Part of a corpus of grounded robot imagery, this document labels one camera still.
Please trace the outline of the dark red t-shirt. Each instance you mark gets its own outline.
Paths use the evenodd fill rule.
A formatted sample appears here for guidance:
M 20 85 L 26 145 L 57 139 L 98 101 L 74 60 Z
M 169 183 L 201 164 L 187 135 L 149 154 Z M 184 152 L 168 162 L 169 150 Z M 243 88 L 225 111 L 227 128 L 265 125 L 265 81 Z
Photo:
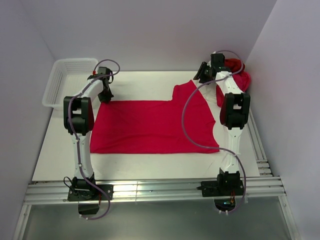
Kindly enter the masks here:
M 236 58 L 228 58 L 224 60 L 224 65 L 230 69 L 233 74 L 242 74 L 245 71 L 245 64 Z

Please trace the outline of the pink t-shirt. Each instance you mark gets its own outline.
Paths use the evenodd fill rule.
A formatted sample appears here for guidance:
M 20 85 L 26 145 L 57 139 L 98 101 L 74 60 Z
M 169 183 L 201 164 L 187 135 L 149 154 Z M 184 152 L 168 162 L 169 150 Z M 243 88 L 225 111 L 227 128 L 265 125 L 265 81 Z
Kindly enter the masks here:
M 246 92 L 251 84 L 251 76 L 247 72 L 241 72 L 232 76 L 239 89 Z M 221 88 L 216 85 L 216 104 L 222 107 L 224 101 L 224 94 Z

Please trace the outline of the aluminium mounting rail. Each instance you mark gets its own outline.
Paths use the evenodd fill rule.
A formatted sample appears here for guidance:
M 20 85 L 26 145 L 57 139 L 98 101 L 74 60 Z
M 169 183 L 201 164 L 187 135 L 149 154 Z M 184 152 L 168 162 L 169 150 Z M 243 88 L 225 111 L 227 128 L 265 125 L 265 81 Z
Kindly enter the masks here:
M 157 179 L 129 181 L 100 181 L 113 185 L 112 203 L 159 202 L 200 200 L 202 192 L 197 189 L 203 179 Z M 30 184 L 23 200 L 24 205 L 70 204 L 68 188 L 61 181 Z M 282 197 L 285 188 L 278 177 L 250 177 L 246 182 L 246 197 Z

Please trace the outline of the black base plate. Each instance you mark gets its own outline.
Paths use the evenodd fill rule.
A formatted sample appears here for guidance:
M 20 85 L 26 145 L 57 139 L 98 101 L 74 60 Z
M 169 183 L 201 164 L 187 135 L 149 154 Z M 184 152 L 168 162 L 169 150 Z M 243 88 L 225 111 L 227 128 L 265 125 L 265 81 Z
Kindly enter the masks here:
M 106 196 L 98 191 L 96 188 L 77 189 L 71 187 L 68 193 L 68 202 L 83 202 L 83 201 L 107 201 L 112 200 L 114 193 L 114 186 L 112 184 L 99 184 L 98 187 L 106 193 Z
M 201 191 L 203 197 L 227 197 L 234 194 L 235 196 L 242 196 L 245 190 L 243 183 L 239 186 L 229 186 L 218 184 L 217 180 L 202 181 L 200 186 L 196 188 Z

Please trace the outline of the bright red t-shirt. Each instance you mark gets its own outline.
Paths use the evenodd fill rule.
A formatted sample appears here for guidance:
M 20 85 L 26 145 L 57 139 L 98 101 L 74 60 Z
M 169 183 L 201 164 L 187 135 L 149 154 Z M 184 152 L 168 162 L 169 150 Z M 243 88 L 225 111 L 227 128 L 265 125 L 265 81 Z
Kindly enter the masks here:
M 219 152 L 216 123 L 192 80 L 176 85 L 171 100 L 102 103 L 90 138 L 92 154 L 211 154 Z

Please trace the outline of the white t-shirt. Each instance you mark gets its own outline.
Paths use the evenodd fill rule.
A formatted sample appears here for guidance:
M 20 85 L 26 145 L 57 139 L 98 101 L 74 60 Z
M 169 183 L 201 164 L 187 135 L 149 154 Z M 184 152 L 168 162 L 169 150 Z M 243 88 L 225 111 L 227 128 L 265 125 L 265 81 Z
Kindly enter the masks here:
M 216 83 L 205 84 L 199 89 L 200 93 L 207 102 L 217 104 Z

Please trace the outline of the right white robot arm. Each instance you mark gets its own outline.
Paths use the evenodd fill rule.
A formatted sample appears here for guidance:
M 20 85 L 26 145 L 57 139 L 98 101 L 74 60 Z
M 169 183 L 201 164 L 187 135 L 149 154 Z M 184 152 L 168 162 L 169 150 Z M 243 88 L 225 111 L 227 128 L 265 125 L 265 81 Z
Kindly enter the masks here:
M 203 181 L 198 187 L 203 197 L 240 196 L 244 194 L 237 155 L 240 139 L 249 119 L 251 97 L 237 85 L 234 73 L 225 64 L 222 51 L 210 55 L 208 63 L 202 62 L 194 79 L 201 84 L 215 80 L 222 92 L 222 106 L 219 121 L 226 133 L 226 155 L 222 160 L 216 180 Z

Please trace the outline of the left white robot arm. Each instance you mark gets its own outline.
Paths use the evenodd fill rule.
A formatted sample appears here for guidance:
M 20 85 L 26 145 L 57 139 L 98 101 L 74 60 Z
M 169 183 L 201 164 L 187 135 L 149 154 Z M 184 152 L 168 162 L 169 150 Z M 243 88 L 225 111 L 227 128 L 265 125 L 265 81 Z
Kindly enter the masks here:
M 109 103 L 113 97 L 109 84 L 114 80 L 107 67 L 95 68 L 86 85 L 74 96 L 63 99 L 63 125 L 71 135 L 74 149 L 74 177 L 70 180 L 68 200 L 111 200 L 112 185 L 97 185 L 91 163 L 90 139 L 95 118 L 93 101 Z

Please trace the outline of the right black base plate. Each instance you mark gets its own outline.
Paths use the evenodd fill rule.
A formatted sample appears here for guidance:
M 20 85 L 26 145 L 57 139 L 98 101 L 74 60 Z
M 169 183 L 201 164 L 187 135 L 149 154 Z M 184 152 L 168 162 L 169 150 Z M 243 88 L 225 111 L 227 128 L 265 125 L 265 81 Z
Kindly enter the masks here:
M 235 196 L 242 196 L 245 190 L 243 183 L 239 186 L 229 186 L 218 184 L 217 180 L 202 181 L 200 186 L 196 188 L 201 191 L 203 197 L 227 197 L 234 194 Z

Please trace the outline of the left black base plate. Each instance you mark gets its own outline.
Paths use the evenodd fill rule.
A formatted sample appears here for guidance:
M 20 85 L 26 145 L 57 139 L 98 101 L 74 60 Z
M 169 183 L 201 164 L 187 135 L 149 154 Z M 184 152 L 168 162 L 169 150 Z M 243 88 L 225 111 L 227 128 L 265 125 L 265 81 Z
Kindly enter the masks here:
M 83 201 L 107 201 L 112 200 L 114 193 L 114 186 L 112 184 L 99 184 L 98 187 L 106 193 L 106 196 L 98 191 L 96 188 L 77 189 L 71 187 L 68 193 L 68 202 L 83 202 Z

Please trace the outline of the white plastic mesh basket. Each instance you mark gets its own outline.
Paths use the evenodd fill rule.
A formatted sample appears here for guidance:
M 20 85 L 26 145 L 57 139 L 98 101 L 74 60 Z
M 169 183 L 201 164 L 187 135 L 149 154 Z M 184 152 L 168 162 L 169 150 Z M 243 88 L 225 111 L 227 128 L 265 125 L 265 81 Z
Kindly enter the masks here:
M 87 84 L 87 78 L 97 63 L 95 58 L 57 60 L 51 69 L 42 105 L 62 111 L 64 98 L 76 95 Z

